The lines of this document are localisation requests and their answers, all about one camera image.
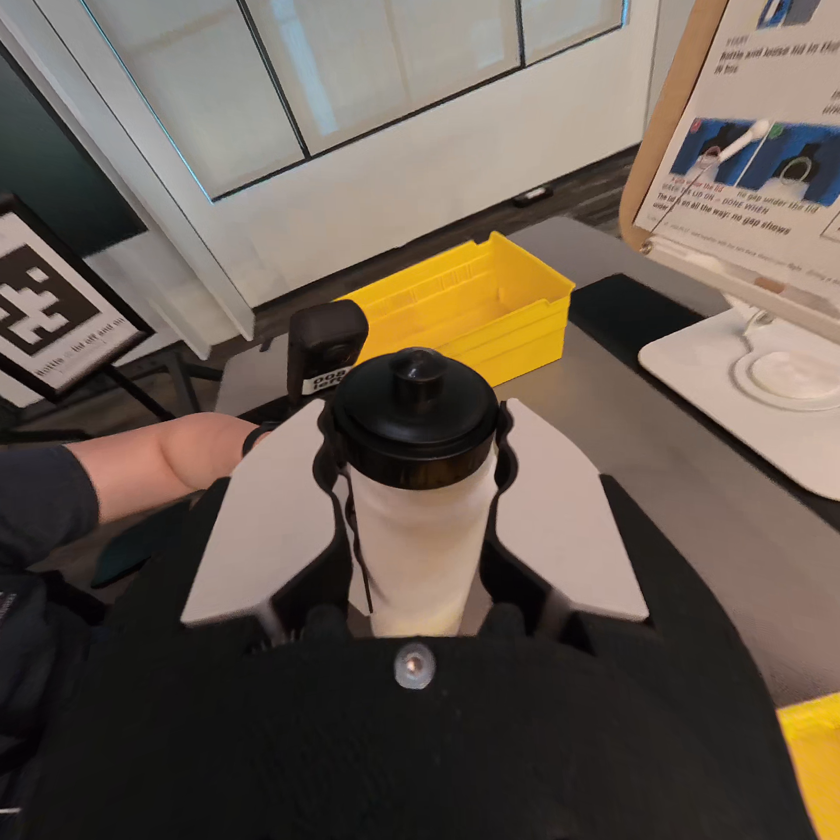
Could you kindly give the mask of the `yellow plastic bin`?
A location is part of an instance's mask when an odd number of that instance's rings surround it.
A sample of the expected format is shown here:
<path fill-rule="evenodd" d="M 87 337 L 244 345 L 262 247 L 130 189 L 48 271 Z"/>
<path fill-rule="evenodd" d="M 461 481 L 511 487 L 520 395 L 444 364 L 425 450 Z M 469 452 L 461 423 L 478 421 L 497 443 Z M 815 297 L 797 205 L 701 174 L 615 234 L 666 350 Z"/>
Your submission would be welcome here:
<path fill-rule="evenodd" d="M 499 233 L 344 296 L 369 323 L 358 359 L 425 347 L 491 386 L 558 361 L 575 284 Z"/>
<path fill-rule="evenodd" d="M 839 694 L 777 712 L 815 832 L 839 838 Z"/>

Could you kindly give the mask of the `white paper sign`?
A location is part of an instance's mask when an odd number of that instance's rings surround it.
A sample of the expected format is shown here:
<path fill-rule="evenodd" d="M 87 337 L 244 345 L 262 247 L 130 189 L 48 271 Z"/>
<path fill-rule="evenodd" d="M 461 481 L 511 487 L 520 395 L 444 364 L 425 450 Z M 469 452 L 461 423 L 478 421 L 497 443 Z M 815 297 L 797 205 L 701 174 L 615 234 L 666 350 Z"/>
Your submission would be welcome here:
<path fill-rule="evenodd" d="M 729 2 L 636 225 L 838 303 L 838 194 L 839 2 Z"/>

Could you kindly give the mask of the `white plastic bottle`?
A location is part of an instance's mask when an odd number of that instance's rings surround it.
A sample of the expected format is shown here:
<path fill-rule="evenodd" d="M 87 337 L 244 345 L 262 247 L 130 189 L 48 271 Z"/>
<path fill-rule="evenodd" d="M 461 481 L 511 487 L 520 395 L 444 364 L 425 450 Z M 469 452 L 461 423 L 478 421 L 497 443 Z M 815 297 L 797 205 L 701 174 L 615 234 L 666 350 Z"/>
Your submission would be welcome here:
<path fill-rule="evenodd" d="M 495 445 L 478 470 L 433 490 L 387 487 L 349 468 L 374 637 L 449 637 L 460 628 L 497 494 Z"/>

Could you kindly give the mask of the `metal stand bracket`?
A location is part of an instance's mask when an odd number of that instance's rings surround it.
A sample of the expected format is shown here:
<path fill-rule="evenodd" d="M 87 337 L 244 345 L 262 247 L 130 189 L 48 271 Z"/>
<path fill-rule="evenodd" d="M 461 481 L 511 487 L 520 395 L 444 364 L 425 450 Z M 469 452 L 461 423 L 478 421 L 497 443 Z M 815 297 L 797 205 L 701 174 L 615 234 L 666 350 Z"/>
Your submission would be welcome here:
<path fill-rule="evenodd" d="M 789 413 L 839 407 L 838 345 L 766 311 L 756 311 L 740 334 L 745 354 L 730 374 L 740 392 Z"/>

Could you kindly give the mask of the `large glass window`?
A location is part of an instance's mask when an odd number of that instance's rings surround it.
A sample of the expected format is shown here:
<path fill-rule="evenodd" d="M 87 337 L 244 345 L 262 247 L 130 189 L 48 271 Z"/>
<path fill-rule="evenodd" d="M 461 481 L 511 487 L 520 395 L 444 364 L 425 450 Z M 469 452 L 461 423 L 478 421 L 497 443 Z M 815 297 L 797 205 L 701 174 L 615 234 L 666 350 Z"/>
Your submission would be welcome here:
<path fill-rule="evenodd" d="M 629 2 L 80 2 L 211 202 L 624 26 Z"/>

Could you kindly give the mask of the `dark wall screen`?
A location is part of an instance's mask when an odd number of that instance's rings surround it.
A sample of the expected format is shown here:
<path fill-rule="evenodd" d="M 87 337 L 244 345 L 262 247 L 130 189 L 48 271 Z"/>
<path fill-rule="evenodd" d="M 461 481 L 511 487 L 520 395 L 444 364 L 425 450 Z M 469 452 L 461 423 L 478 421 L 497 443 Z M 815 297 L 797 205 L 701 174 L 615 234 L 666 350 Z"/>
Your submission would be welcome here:
<path fill-rule="evenodd" d="M 147 227 L 5 46 L 1 47 L 1 188 L 79 256 Z"/>

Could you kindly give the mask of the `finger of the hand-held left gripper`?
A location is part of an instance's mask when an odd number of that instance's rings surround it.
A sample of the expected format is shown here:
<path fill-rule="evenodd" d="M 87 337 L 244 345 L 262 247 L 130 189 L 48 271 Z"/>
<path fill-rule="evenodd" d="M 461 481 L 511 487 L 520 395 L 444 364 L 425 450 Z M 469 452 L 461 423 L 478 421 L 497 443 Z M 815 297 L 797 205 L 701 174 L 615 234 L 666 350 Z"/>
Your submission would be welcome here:
<path fill-rule="evenodd" d="M 361 538 L 352 487 L 349 482 L 345 482 L 344 485 L 346 493 L 343 501 L 343 519 L 350 542 L 350 554 L 353 564 L 349 595 L 350 604 L 363 616 L 371 616 L 373 613 L 371 582 L 361 550 Z"/>

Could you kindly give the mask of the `black framed sign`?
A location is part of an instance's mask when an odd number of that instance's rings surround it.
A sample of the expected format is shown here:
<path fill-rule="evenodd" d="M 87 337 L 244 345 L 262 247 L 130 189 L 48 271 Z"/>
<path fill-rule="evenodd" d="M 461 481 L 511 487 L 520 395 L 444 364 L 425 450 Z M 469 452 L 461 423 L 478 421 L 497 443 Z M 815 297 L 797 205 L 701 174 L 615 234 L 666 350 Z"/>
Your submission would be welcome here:
<path fill-rule="evenodd" d="M 1 199 L 1 370 L 53 401 L 154 333 L 17 196 Z"/>

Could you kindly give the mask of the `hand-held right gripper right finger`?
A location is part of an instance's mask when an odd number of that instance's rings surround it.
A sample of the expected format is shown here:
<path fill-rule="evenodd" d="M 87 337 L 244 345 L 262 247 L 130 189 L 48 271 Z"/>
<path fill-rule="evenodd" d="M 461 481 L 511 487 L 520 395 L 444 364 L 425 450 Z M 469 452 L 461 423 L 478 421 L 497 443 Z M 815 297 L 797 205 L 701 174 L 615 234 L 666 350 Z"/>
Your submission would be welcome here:
<path fill-rule="evenodd" d="M 479 579 L 491 612 L 517 611 L 527 636 L 560 636 L 587 614 L 640 625 L 649 608 L 602 475 L 518 399 L 500 405 L 497 494 Z"/>

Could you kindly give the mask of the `white stand base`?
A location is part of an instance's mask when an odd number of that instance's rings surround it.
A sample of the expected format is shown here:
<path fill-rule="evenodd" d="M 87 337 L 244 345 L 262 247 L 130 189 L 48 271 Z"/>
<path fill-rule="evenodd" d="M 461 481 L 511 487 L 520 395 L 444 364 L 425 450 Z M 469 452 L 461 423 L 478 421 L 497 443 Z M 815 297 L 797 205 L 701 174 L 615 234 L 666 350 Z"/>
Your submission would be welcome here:
<path fill-rule="evenodd" d="M 732 363 L 745 354 L 741 331 L 753 308 L 733 308 L 649 343 L 646 371 L 720 424 L 799 487 L 839 500 L 839 408 L 789 413 L 740 392 Z"/>

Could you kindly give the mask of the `instruction sheet on stand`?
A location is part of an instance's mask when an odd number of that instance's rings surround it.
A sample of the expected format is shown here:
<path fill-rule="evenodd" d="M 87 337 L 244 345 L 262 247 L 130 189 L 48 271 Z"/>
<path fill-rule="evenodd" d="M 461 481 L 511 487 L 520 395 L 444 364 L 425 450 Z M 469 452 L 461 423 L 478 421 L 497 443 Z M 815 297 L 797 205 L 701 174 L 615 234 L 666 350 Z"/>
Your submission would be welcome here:
<path fill-rule="evenodd" d="M 623 241 L 648 259 L 719 291 L 744 306 L 765 310 L 838 343 L 839 303 L 811 294 L 652 234 L 635 223 L 669 142 L 703 69 L 729 2 L 697 2 L 623 190 Z"/>

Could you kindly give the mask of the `black bottle lid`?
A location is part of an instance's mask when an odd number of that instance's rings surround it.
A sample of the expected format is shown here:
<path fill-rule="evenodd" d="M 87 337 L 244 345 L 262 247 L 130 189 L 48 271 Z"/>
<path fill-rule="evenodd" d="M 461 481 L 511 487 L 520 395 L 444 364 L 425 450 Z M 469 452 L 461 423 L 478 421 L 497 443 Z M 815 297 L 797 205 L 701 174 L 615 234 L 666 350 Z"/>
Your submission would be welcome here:
<path fill-rule="evenodd" d="M 482 467 L 500 405 L 466 364 L 412 347 L 353 367 L 331 412 L 351 467 L 385 487 L 420 491 L 451 487 Z"/>

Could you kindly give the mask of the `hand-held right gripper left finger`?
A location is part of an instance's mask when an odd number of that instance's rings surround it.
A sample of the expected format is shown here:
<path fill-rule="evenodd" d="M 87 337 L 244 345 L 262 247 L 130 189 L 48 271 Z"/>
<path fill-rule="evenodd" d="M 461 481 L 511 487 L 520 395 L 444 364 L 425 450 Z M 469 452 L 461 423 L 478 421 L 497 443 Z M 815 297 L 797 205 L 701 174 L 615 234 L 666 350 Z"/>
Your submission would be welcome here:
<path fill-rule="evenodd" d="M 347 616 L 353 559 L 333 490 L 328 414 L 313 400 L 235 468 L 182 610 L 185 626 L 253 618 L 267 636 L 297 636 L 315 607 Z"/>

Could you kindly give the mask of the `white stylus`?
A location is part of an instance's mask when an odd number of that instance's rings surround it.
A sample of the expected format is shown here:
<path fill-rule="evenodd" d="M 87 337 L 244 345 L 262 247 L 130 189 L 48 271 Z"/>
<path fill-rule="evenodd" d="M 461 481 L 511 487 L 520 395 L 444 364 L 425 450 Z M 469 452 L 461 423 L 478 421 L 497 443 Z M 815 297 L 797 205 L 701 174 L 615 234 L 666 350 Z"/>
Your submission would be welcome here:
<path fill-rule="evenodd" d="M 712 159 L 716 165 L 729 161 L 736 154 L 745 150 L 753 143 L 761 143 L 771 130 L 773 124 L 768 119 L 761 119 L 753 123 L 740 137 L 718 152 Z"/>

